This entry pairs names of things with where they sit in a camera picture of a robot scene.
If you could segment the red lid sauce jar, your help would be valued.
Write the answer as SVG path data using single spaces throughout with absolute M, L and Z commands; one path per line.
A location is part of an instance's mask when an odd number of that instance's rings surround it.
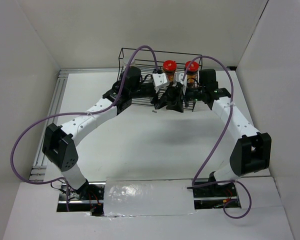
M 187 61 L 185 63 L 185 69 L 188 69 L 186 77 L 187 77 L 187 87 L 192 88 L 195 85 L 195 81 L 197 80 L 197 73 L 199 70 L 199 64 L 194 61 L 191 63 L 190 61 Z
M 176 69 L 177 63 L 174 60 L 166 60 L 163 62 L 162 70 L 166 74 L 170 86 L 174 84 Z

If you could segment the black cap spice bottle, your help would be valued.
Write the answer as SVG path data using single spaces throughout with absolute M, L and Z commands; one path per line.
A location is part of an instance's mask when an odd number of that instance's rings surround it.
M 168 89 L 166 90 L 166 92 L 168 93 L 170 101 L 175 101 L 177 99 L 182 99 L 182 94 L 172 94 L 171 86 L 168 87 Z

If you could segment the silver lid blue label jar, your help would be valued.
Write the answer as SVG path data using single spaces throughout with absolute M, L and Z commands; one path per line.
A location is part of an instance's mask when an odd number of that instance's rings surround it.
M 125 69 L 126 67 L 127 67 L 127 65 L 128 65 L 128 63 L 129 63 L 129 61 L 130 61 L 130 57 L 128 57 L 128 56 L 125 56 L 123 59 L 122 59 L 122 63 L 123 63 L 123 68 Z M 135 58 L 133 58 L 132 60 L 131 60 L 131 63 L 130 63 L 130 65 L 129 65 L 129 67 L 135 67 L 136 66 L 136 60 L 135 60 Z

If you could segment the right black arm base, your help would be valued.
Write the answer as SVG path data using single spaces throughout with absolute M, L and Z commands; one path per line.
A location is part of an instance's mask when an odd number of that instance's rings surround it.
M 205 187 L 188 186 L 188 190 L 193 193 L 194 209 L 222 209 L 226 203 L 226 208 L 239 208 L 240 201 L 234 183 L 224 185 L 213 184 Z

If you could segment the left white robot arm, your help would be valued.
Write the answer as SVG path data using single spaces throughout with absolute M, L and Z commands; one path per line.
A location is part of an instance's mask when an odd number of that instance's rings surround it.
M 84 115 L 62 125 L 52 123 L 46 128 L 42 152 L 60 170 L 76 199 L 86 199 L 92 190 L 77 164 L 80 142 L 101 124 L 130 107 L 133 99 L 154 98 L 160 89 L 169 85 L 167 75 L 162 71 L 155 71 L 151 82 L 143 83 L 141 79 L 139 68 L 126 68 L 120 80 Z

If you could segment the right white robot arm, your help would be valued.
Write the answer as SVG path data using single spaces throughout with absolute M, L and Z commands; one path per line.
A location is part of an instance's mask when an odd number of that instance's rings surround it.
M 220 88 L 214 69 L 199 71 L 199 86 L 188 88 L 186 100 L 197 99 L 208 105 L 224 123 L 221 136 L 206 158 L 210 160 L 223 136 L 229 132 L 235 141 L 226 165 L 209 175 L 208 190 L 213 196 L 220 196 L 226 185 L 239 178 L 265 170 L 270 165 L 272 139 L 268 133 L 261 133 L 242 114 L 234 103 L 234 87 Z

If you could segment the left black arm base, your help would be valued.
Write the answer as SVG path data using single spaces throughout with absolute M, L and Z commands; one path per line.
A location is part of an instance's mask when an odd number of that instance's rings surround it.
M 82 192 L 77 193 L 62 180 L 59 185 L 50 184 L 59 194 L 56 209 L 58 213 L 83 212 L 93 217 L 104 215 L 105 186 L 105 182 L 89 182 Z

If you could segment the reflective foil sheet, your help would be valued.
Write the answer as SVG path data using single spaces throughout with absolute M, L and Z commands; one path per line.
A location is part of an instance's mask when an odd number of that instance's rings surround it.
M 183 216 L 196 212 L 190 180 L 107 181 L 103 212 L 107 217 Z

